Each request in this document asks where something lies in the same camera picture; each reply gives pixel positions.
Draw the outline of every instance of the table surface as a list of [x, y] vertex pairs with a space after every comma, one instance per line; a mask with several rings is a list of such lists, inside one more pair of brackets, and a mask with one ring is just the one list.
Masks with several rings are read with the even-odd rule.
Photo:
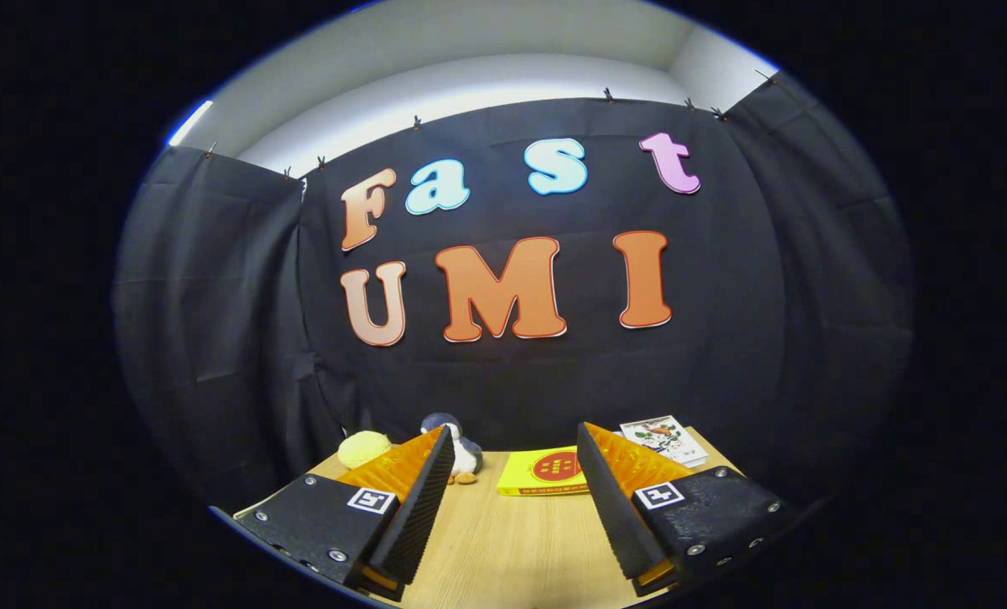
[[[694, 429], [688, 431], [709, 454], [693, 469], [737, 469]], [[666, 593], [635, 596], [590, 493], [498, 494], [495, 482], [509, 454], [485, 452], [476, 482], [447, 486], [425, 556], [402, 602], [373, 598], [410, 609], [619, 609]], [[331, 455], [310, 472], [334, 479], [345, 471]]]

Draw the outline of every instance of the yellow box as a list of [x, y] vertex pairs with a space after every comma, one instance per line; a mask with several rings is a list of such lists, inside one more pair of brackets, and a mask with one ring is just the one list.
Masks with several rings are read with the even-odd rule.
[[518, 451], [508, 456], [495, 485], [501, 495], [569, 495], [589, 492], [576, 447]]

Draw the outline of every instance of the book cover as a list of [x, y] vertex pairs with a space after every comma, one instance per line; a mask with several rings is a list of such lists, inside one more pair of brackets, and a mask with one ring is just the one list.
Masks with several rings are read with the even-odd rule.
[[673, 416], [624, 423], [620, 425], [620, 431], [624, 438], [642, 444], [686, 467], [703, 465], [709, 456], [685, 426]]
[[512, 453], [495, 489], [501, 495], [516, 496], [589, 492], [575, 447]]

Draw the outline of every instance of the yellow plush toy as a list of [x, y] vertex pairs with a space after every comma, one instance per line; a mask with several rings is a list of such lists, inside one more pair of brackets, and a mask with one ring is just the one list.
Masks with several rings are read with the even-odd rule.
[[349, 469], [391, 450], [391, 440], [379, 432], [356, 432], [337, 446], [337, 462]]

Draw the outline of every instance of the penguin plush toy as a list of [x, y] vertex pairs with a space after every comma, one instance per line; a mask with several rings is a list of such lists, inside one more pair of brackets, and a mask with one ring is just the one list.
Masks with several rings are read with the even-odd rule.
[[428, 433], [441, 425], [450, 428], [450, 438], [454, 442], [454, 466], [450, 469], [447, 483], [469, 484], [476, 481], [481, 464], [480, 447], [462, 436], [462, 427], [457, 419], [447, 413], [432, 413], [421, 422], [421, 433]]

